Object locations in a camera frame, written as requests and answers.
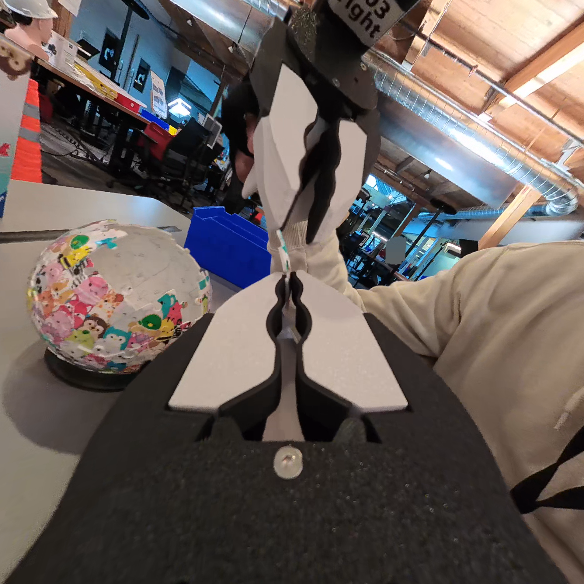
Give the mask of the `orange traffic cone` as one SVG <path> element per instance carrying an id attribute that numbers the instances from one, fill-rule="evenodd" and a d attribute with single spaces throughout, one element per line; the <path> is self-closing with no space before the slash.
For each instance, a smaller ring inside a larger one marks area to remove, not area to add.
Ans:
<path id="1" fill-rule="evenodd" d="M 40 133 L 39 85 L 30 80 L 12 164 L 12 180 L 37 184 L 43 182 Z"/>

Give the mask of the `blue plastic bin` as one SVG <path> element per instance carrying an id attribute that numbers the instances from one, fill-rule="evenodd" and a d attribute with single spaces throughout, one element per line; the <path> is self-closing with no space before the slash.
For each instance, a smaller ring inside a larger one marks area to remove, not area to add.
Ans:
<path id="1" fill-rule="evenodd" d="M 270 274 L 266 230 L 221 206 L 195 207 L 185 248 L 201 268 L 246 288 Z"/>

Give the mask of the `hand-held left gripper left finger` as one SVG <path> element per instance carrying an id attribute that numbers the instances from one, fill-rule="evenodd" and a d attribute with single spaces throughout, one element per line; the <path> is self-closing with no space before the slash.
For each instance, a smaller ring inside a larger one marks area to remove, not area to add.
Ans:
<path id="1" fill-rule="evenodd" d="M 270 274 L 214 312 L 168 402 L 170 410 L 232 418 L 243 434 L 275 411 L 286 285 L 284 274 Z"/>

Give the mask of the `black puzzle ball stand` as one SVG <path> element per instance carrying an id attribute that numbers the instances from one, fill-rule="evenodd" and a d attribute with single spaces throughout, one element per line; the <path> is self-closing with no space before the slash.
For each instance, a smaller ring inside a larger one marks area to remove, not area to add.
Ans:
<path id="1" fill-rule="evenodd" d="M 85 391 L 121 392 L 144 370 L 150 362 L 138 367 L 137 372 L 128 374 L 101 373 L 89 371 L 71 364 L 57 356 L 49 348 L 43 354 L 48 371 L 63 383 Z"/>

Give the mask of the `single white puzzle piece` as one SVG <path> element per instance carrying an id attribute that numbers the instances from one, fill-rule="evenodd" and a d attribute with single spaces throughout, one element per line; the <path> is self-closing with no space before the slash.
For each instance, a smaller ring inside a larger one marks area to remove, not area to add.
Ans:
<path id="1" fill-rule="evenodd" d="M 288 253 L 286 240 L 285 240 L 283 233 L 280 229 L 276 230 L 276 237 L 277 237 L 278 242 L 279 242 L 278 252 L 279 252 L 279 258 L 280 258 L 280 263 L 281 263 L 281 271 L 282 271 L 282 274 L 284 274 L 284 276 L 285 276 L 284 282 L 286 285 L 286 298 L 287 298 L 287 302 L 288 302 L 289 298 L 290 298 L 290 283 L 291 283 L 291 274 L 292 274 L 290 256 Z"/>

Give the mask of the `puzzle ball cardboard box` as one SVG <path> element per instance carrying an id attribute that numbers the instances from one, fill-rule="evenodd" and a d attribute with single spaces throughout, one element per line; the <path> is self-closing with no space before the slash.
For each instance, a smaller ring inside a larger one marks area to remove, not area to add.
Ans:
<path id="1" fill-rule="evenodd" d="M 1 34 L 1 217 L 17 150 L 32 56 Z"/>

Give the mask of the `person's cream sweatshirt torso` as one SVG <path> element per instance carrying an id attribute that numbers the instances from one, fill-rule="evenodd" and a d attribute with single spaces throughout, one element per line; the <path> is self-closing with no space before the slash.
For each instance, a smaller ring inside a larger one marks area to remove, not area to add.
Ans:
<path id="1" fill-rule="evenodd" d="M 516 506 L 570 583 L 583 583 L 583 243 L 463 259 L 460 359 L 436 361 L 485 437 Z"/>

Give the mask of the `black office chair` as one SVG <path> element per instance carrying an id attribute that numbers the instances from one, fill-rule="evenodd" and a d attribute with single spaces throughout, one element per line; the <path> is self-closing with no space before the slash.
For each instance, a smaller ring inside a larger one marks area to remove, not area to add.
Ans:
<path id="1" fill-rule="evenodd" d="M 213 148 L 208 146 L 210 132 L 195 119 L 189 119 L 175 135 L 163 144 L 161 138 L 144 136 L 146 195 L 161 200 L 167 194 L 181 196 L 182 207 L 191 198 L 195 186 L 207 179 Z"/>

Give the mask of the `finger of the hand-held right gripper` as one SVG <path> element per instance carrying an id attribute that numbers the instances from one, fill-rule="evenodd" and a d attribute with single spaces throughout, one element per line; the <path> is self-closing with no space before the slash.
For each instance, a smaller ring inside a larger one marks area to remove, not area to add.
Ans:
<path id="1" fill-rule="evenodd" d="M 366 147 L 367 134 L 356 122 L 338 120 L 310 151 L 307 244 L 323 243 L 343 221 L 362 185 Z"/>
<path id="2" fill-rule="evenodd" d="M 329 127 L 303 80 L 282 64 L 270 112 L 253 135 L 253 170 L 268 230 L 308 219 L 315 179 L 309 179 L 305 192 L 303 165 Z"/>

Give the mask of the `red plastic bin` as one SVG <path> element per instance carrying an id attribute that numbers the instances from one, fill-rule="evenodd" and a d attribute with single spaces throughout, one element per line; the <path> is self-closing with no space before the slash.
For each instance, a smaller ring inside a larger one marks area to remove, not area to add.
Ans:
<path id="1" fill-rule="evenodd" d="M 173 135 L 168 130 L 158 123 L 150 121 L 141 131 L 136 145 L 142 159 L 162 162 L 165 151 L 172 140 Z"/>

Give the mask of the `wooden office table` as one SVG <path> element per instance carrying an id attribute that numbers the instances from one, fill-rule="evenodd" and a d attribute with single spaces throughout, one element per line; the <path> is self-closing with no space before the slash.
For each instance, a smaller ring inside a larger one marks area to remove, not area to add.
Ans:
<path id="1" fill-rule="evenodd" d="M 114 176 L 127 174 L 134 160 L 137 141 L 147 127 L 148 120 L 141 115 L 142 104 L 127 97 L 115 83 L 93 70 L 87 63 L 80 61 L 65 64 L 64 69 L 51 65 L 40 57 L 34 57 L 37 72 L 42 78 L 57 79 L 66 86 L 74 86 L 85 106 L 91 104 L 99 114 L 115 116 L 115 138 L 108 167 Z"/>

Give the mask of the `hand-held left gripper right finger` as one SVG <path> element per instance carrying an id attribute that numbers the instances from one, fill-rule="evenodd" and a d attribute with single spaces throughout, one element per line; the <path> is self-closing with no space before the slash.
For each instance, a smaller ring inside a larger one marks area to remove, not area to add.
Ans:
<path id="1" fill-rule="evenodd" d="M 406 397 L 365 313 L 304 271 L 290 276 L 300 336 L 296 400 L 304 437 L 330 442 L 342 423 L 405 411 Z"/>

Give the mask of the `silver ventilation duct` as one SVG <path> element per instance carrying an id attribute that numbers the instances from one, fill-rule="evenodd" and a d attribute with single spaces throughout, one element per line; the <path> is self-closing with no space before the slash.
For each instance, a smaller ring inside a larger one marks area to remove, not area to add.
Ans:
<path id="1" fill-rule="evenodd" d="M 499 209 L 517 186 L 546 201 L 549 216 L 576 211 L 583 187 L 544 165 L 475 115 L 417 80 L 394 60 L 369 51 L 363 64 L 378 90 L 380 133 L 486 206 Z"/>

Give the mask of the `mannequin head with hard hat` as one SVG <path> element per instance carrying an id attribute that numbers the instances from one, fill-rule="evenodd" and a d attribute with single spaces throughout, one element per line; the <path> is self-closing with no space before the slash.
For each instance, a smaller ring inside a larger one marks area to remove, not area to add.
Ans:
<path id="1" fill-rule="evenodd" d="M 4 35 L 31 55 L 49 61 L 44 46 L 51 40 L 54 20 L 58 16 L 48 2 L 1 1 L 1 8 L 10 11 L 16 23 Z"/>

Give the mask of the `colourful puzzle ball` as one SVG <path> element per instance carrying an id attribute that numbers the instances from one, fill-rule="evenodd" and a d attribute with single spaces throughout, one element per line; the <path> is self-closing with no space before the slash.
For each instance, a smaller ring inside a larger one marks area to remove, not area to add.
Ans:
<path id="1" fill-rule="evenodd" d="M 153 361 L 211 308 L 208 273 L 169 232 L 103 220 L 40 253 L 27 307 L 47 348 L 99 373 Z"/>

